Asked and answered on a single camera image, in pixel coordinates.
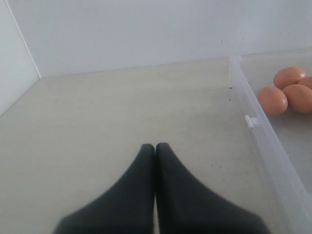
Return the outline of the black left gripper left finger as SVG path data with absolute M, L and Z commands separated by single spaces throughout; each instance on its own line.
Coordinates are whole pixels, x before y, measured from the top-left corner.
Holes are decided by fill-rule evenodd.
M 155 149 L 143 144 L 122 177 L 104 194 L 63 218 L 56 234 L 152 234 Z

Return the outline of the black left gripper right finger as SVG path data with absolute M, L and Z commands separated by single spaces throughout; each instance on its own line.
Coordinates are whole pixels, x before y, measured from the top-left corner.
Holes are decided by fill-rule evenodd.
M 249 213 L 197 180 L 170 145 L 156 146 L 156 205 L 162 234 L 249 234 Z

